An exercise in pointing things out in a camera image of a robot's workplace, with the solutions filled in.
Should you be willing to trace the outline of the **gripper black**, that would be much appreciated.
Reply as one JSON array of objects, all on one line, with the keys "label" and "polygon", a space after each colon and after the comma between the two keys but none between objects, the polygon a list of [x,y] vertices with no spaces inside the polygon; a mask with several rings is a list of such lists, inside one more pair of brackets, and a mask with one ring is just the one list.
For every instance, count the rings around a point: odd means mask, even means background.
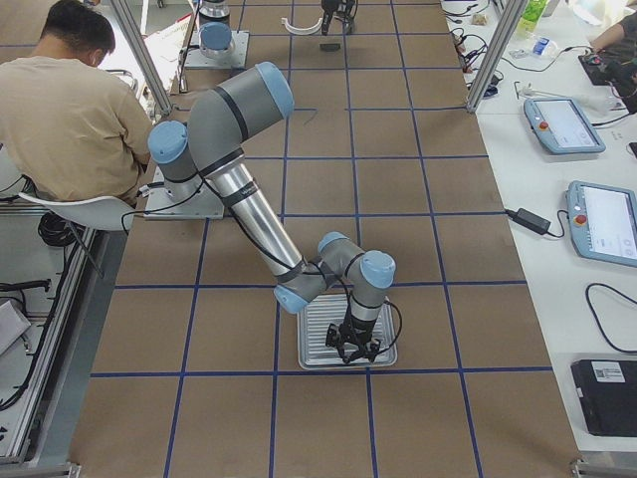
[{"label": "gripper black", "polygon": [[321,34],[323,36],[326,36],[329,32],[333,15],[343,17],[342,30],[344,34],[352,34],[354,32],[354,18],[350,15],[356,7],[355,0],[321,0],[320,5],[323,10],[321,21]]},{"label": "gripper black", "polygon": [[[345,349],[346,344],[355,346],[355,350]],[[330,324],[326,331],[325,345],[334,348],[344,364],[351,364],[357,359],[375,361],[381,353],[380,341],[370,338],[367,342],[354,328],[352,322],[344,321],[340,325]]]}]

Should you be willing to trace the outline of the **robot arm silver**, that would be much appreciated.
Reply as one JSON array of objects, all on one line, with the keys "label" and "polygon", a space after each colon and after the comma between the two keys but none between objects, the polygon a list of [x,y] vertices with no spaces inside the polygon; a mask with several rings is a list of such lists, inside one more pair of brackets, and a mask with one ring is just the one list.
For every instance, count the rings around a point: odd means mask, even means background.
[{"label": "robot arm silver", "polygon": [[394,259],[329,232],[319,241],[317,256],[307,260],[245,165],[243,143],[288,118],[294,108],[282,72],[262,62],[203,93],[187,122],[156,125],[148,149],[166,184],[192,182],[230,212],[276,278],[274,294],[287,312],[301,312],[336,283],[350,284],[342,322],[328,325],[325,344],[346,365],[375,361],[388,350],[373,331],[389,304],[386,294],[394,281]]},{"label": "robot arm silver", "polygon": [[[310,27],[295,27],[288,18],[281,23],[285,30],[294,36],[310,36],[320,33],[327,36],[331,22],[337,19],[345,34],[352,31],[357,1],[322,0],[322,15]],[[212,58],[216,54],[229,53],[234,48],[233,29],[230,27],[230,10],[226,1],[198,1],[195,11],[199,50]]]}]

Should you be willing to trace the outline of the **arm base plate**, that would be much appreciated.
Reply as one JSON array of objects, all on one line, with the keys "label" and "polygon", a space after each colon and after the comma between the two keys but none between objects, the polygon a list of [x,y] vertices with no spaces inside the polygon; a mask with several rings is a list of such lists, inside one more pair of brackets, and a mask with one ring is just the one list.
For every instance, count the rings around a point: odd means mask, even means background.
[{"label": "arm base plate", "polygon": [[144,216],[156,220],[222,219],[225,208],[199,175],[182,183],[166,180],[156,167],[149,188]]},{"label": "arm base plate", "polygon": [[227,31],[224,35],[195,34],[184,54],[182,66],[186,70],[240,70],[246,66],[249,44],[248,31]]}]

